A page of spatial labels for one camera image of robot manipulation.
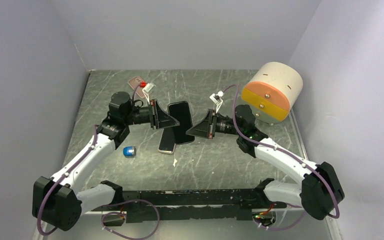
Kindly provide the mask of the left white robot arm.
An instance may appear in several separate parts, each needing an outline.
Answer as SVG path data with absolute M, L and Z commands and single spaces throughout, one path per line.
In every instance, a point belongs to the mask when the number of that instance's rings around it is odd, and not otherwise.
M 101 206 L 117 210 L 124 201 L 123 188 L 108 180 L 82 190 L 86 179 L 127 138 L 130 126 L 149 124 L 154 130 L 177 127 L 179 121 L 163 110 L 156 99 L 137 106 L 131 95 L 119 91 L 111 96 L 106 118 L 93 127 L 86 146 L 51 177 L 39 177 L 33 185 L 32 215 L 43 236 L 42 222 L 55 230 L 70 230 L 84 213 Z

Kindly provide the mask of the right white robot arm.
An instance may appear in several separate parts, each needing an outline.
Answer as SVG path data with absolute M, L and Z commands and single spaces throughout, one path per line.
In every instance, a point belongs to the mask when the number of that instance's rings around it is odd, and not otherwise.
M 205 139 L 212 139 L 216 133 L 237 135 L 236 143 L 242 152 L 273 165 L 294 180 L 264 180 L 261 190 L 254 195 L 258 206 L 266 208 L 272 202 L 283 202 L 302 207 L 317 220 L 339 218 L 339 203 L 345 194 L 333 166 L 327 162 L 317 164 L 290 152 L 260 131 L 255 121 L 248 105 L 236 106 L 233 117 L 210 109 L 186 134 Z

